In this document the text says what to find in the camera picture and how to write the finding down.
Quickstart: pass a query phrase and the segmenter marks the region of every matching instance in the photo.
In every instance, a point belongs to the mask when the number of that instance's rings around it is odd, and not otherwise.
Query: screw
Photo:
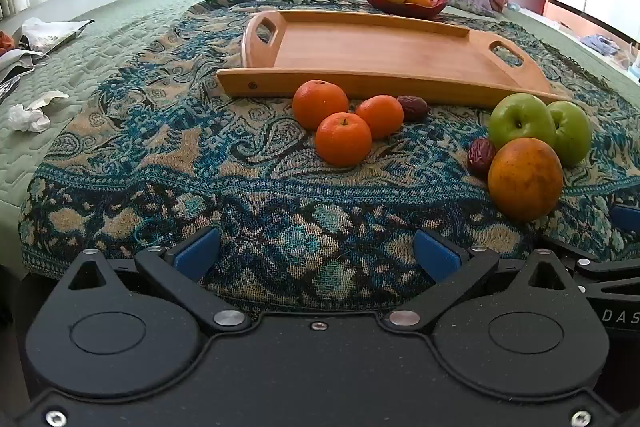
[[[591,414],[589,411],[578,411],[571,418],[571,427],[587,427],[591,423]]]
[[[238,310],[223,310],[213,315],[213,320],[220,326],[237,326],[244,322],[244,314]]]
[[[389,322],[396,326],[415,326],[420,322],[420,315],[411,310],[396,310],[389,315]]]
[[[44,416],[44,419],[51,427],[65,427],[66,425],[66,416],[60,411],[49,411]]]
[[[329,327],[329,324],[327,324],[326,322],[312,322],[311,323],[311,329],[314,331],[326,331],[327,328]]]

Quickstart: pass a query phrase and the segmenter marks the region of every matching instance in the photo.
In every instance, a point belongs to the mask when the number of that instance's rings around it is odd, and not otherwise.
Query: blue patterned cloth
[[[420,227],[505,257],[526,256],[541,232],[602,260],[638,255],[609,209],[638,205],[640,116],[604,83],[512,23],[441,16],[516,42],[593,125],[593,149],[565,171],[556,210],[517,225],[466,171],[486,110],[433,107],[424,123],[375,142],[358,167],[335,169],[290,99],[224,94],[216,70],[240,65],[248,20],[301,8],[374,11],[338,0],[205,1],[108,78],[33,177],[19,223],[27,267],[59,277],[82,248],[130,257],[214,225],[222,255],[208,289],[248,311],[353,310],[389,308],[430,285],[412,253]]]

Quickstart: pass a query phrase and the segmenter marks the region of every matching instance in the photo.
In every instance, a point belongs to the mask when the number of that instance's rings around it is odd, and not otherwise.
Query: bed
[[[4,248],[0,264],[18,277],[26,268],[22,261],[18,217],[25,201],[28,185],[38,165],[60,131],[81,110],[95,88],[154,37],[165,33],[182,13],[201,0],[122,0],[79,19],[95,19],[81,38],[52,54],[49,64],[26,76],[12,95],[0,105],[0,119],[6,122],[7,110],[15,103],[28,103],[50,89],[61,89],[69,99],[56,102],[46,110],[52,125],[40,135],[10,131],[2,126],[0,134],[0,236]],[[445,13],[480,18],[460,10],[447,8]],[[590,56],[561,33],[523,14],[507,11],[500,20],[522,26],[559,53],[620,93],[633,106],[640,108],[640,89],[617,71]],[[328,275],[339,277],[339,274]]]

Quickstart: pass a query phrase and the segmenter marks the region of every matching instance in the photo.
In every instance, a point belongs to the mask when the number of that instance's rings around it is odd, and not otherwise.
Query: brownish orange fruit
[[[487,184],[501,213],[515,221],[533,221],[551,212],[558,203],[562,165],[543,141],[518,138],[497,152]]]
[[[371,137],[380,140],[395,133],[402,127],[404,110],[400,102],[388,94],[379,94],[365,100],[356,108],[371,130]]]
[[[310,80],[293,95],[293,117],[306,130],[315,131],[335,112],[349,110],[349,99],[340,87],[324,80]]]
[[[425,6],[427,8],[431,8],[433,6],[433,2],[431,0],[404,0],[404,2]]]
[[[318,156],[334,167],[354,167],[371,150],[369,126],[350,112],[337,112],[322,120],[315,140]]]

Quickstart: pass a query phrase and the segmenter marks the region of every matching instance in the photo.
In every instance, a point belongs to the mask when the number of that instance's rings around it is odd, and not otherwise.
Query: white tissue paper
[[[9,127],[14,131],[42,132],[51,125],[49,117],[41,107],[49,105],[54,98],[69,98],[62,91],[47,91],[37,100],[31,102],[27,109],[21,103],[9,108]]]
[[[41,109],[26,110],[21,103],[9,108],[9,127],[14,131],[42,132],[50,125]]]

